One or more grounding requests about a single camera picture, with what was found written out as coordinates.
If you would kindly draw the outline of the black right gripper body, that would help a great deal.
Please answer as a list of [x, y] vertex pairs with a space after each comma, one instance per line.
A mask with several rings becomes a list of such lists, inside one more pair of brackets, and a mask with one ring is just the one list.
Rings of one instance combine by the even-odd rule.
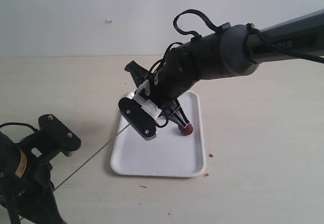
[[181, 46], [172, 48], [166, 53], [163, 67], [151, 79], [149, 98], [163, 108], [199, 80], [192, 56]]

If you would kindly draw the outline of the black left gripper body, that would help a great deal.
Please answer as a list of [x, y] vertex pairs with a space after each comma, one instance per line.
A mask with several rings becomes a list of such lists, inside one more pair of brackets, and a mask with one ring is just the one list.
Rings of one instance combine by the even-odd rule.
[[30, 153], [20, 149], [5, 134], [1, 134], [1, 206], [7, 209], [10, 219], [22, 218], [28, 198], [53, 192], [52, 165], [38, 163], [41, 153], [33, 148]]

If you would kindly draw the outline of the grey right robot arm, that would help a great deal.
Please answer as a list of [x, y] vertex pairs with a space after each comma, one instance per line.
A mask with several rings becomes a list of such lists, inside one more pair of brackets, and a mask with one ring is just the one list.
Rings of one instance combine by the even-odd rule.
[[248, 76], [264, 62], [297, 58], [323, 63], [323, 11], [264, 30], [252, 23], [216, 26], [195, 9], [186, 10], [186, 14], [197, 15], [212, 33], [202, 36], [194, 30], [184, 31], [174, 19], [174, 29], [189, 35], [190, 41], [170, 44], [150, 69], [135, 61], [125, 66], [136, 90], [133, 98], [122, 98], [118, 107], [141, 133], [155, 132], [157, 118], [163, 116], [190, 134], [192, 125], [178, 99], [198, 81]]

